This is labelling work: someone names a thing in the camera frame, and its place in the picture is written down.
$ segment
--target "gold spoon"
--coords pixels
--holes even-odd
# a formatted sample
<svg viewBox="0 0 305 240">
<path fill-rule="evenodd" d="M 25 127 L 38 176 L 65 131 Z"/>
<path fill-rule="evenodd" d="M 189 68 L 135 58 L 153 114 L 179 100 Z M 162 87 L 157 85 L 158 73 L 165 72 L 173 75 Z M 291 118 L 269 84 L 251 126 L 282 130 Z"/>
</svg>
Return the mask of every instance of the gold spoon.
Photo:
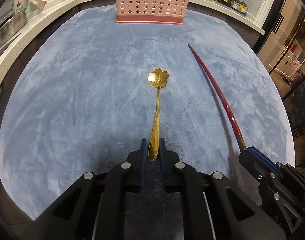
<svg viewBox="0 0 305 240">
<path fill-rule="evenodd" d="M 149 74 L 148 80 L 151 85 L 157 88 L 157 101 L 156 101 L 156 114 L 155 121 L 152 127 L 149 148 L 148 148 L 148 161 L 153 163 L 157 159 L 159 147 L 159 106 L 160 106 L 160 88 L 166 86 L 167 78 L 169 77 L 167 71 L 162 71 L 161 68 L 156 68 L 153 73 Z"/>
</svg>

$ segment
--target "spoon handle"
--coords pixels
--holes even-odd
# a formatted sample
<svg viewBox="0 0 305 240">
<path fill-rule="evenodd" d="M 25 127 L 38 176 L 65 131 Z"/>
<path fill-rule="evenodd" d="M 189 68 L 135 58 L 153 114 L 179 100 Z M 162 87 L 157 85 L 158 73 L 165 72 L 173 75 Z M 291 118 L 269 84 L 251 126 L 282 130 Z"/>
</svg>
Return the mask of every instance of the spoon handle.
<svg viewBox="0 0 305 240">
<path fill-rule="evenodd" d="M 160 107 L 160 88 L 157 88 L 157 100 L 156 100 L 156 113 L 154 126 L 152 127 L 149 148 L 148 148 L 148 161 L 154 162 L 158 155 L 159 147 L 159 107 Z"/>
</svg>

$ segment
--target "blue fabric surface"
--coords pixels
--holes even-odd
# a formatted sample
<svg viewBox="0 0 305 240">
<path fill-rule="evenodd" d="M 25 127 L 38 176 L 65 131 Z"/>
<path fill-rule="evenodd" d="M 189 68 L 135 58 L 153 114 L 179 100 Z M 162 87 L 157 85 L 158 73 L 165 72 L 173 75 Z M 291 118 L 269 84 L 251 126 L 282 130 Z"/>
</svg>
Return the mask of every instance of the blue fabric surface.
<svg viewBox="0 0 305 240">
<path fill-rule="evenodd" d="M 194 11 L 181 26 L 115 20 L 115 6 L 79 12 L 20 76 L 0 131 L 10 197 L 35 219 L 84 172 L 107 172 L 138 150 L 155 113 L 147 76 L 162 68 L 170 74 L 160 109 L 167 148 L 197 171 L 221 171 L 259 203 L 226 113 L 187 44 L 221 87 L 246 145 L 294 165 L 286 111 L 251 48 L 227 23 Z M 144 194 L 127 196 L 125 239 L 183 239 L 179 199 L 163 193 L 159 162 L 147 165 Z"/>
</svg>

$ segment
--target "pink basket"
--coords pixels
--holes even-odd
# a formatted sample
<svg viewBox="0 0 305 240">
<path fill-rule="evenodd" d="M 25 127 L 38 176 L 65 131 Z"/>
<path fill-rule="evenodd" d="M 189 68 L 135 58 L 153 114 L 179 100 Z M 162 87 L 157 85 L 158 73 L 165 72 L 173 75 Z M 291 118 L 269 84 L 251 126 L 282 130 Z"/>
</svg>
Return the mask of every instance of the pink basket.
<svg viewBox="0 0 305 240">
<path fill-rule="evenodd" d="M 117 23 L 182 24 L 188 0 L 116 0 Z"/>
</svg>

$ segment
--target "silver screw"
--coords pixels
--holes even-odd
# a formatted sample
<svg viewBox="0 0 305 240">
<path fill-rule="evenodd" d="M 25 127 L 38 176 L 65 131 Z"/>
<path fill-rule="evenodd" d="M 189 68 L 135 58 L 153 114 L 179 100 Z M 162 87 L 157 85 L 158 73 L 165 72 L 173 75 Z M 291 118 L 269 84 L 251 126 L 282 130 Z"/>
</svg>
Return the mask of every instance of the silver screw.
<svg viewBox="0 0 305 240">
<path fill-rule="evenodd" d="M 131 164 L 130 164 L 130 163 L 122 163 L 122 164 L 121 164 L 121 167 L 122 167 L 123 169 L 129 169 L 129 168 L 131 167 Z"/>
<path fill-rule="evenodd" d="M 275 194 L 274 194 L 274 198 L 275 198 L 275 200 L 278 200 L 278 199 L 279 199 L 279 194 L 278 194 L 278 193 L 275 193 Z"/>
<path fill-rule="evenodd" d="M 183 168 L 185 168 L 185 163 L 178 162 L 175 164 L 175 167 L 177 169 L 183 169 Z"/>
<path fill-rule="evenodd" d="M 216 172 L 214 172 L 213 177 L 214 177 L 215 179 L 222 179 L 222 178 L 223 178 L 223 175 L 222 175 L 222 173 L 220 173 L 219 171 L 216 171 Z"/>
<path fill-rule="evenodd" d="M 92 172 L 86 172 L 84 174 L 84 179 L 92 179 L 94 177 L 94 173 Z"/>
</svg>

